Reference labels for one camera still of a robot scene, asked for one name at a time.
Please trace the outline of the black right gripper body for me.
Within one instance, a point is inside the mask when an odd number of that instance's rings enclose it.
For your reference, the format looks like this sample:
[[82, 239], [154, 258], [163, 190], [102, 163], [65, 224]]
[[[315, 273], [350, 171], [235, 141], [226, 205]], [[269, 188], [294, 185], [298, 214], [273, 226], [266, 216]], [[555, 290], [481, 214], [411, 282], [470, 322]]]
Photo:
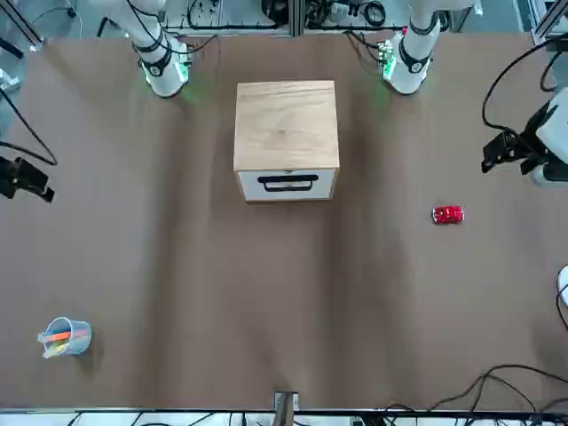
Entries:
[[26, 187], [19, 181], [20, 165], [23, 159], [17, 157], [15, 160], [1, 158], [1, 195], [7, 199], [13, 199], [18, 190]]

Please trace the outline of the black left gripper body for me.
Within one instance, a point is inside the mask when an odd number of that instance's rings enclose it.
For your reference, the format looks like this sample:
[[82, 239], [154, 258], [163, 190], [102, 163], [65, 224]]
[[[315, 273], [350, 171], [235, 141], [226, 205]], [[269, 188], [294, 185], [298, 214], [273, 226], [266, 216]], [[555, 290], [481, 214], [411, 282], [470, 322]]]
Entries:
[[548, 161], [549, 151], [547, 148], [543, 150], [528, 149], [524, 150], [520, 155], [522, 160], [520, 163], [520, 171], [522, 175], [532, 172], [537, 166]]

